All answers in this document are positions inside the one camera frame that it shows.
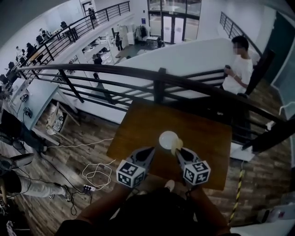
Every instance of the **window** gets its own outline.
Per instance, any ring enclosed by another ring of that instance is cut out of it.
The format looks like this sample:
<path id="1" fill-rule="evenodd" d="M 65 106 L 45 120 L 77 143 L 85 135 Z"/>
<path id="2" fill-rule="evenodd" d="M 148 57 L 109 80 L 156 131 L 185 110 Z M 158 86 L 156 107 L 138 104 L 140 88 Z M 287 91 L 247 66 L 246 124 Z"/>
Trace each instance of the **window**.
<path id="1" fill-rule="evenodd" d="M 161 36 L 161 16 L 149 14 L 149 24 L 151 27 L 151 35 Z"/>
<path id="2" fill-rule="evenodd" d="M 161 0 L 148 0 L 148 9 L 151 11 L 160 11 L 161 10 Z"/>
<path id="3" fill-rule="evenodd" d="M 200 16 L 200 12 L 201 12 L 201 0 L 188 0 L 187 14 Z"/>
<path id="4" fill-rule="evenodd" d="M 187 18 L 185 24 L 184 41 L 196 40 L 199 28 L 199 21 Z"/>
<path id="5" fill-rule="evenodd" d="M 186 0 L 162 0 L 162 10 L 185 13 L 185 1 Z"/>

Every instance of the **glass door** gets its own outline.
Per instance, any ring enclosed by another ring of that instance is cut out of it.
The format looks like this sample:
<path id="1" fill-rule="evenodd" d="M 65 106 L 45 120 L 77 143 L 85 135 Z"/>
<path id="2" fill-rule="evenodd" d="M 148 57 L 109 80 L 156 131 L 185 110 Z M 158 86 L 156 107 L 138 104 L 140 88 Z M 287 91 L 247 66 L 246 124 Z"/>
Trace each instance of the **glass door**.
<path id="1" fill-rule="evenodd" d="M 183 18 L 174 18 L 174 24 L 173 24 L 173 43 L 180 43 L 183 41 L 183 23 L 184 19 Z"/>
<path id="2" fill-rule="evenodd" d="M 171 42 L 172 35 L 172 17 L 163 17 L 163 40 L 164 42 Z"/>

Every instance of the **black hair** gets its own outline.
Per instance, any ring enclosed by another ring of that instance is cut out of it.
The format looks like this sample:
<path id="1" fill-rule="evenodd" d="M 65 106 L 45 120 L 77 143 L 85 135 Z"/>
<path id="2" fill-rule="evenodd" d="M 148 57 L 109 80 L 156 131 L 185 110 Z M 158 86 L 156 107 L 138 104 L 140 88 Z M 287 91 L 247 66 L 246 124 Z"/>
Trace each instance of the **black hair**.
<path id="1" fill-rule="evenodd" d="M 240 47 L 244 48 L 246 51 L 249 49 L 248 40 L 244 36 L 237 36 L 231 40 L 232 43 L 237 43 Z"/>

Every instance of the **fiducial marker cube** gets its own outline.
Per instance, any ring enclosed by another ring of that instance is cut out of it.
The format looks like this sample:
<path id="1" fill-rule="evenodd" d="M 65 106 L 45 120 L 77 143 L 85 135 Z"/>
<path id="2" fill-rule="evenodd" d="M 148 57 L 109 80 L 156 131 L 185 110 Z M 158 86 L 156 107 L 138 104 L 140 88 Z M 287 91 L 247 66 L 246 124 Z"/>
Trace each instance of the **fiducial marker cube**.
<path id="1" fill-rule="evenodd" d="M 134 188 L 144 179 L 146 169 L 122 160 L 117 168 L 117 182 Z"/>
<path id="2" fill-rule="evenodd" d="M 183 178 L 192 185 L 205 183 L 210 177 L 210 166 L 204 161 L 188 164 L 184 166 Z"/>

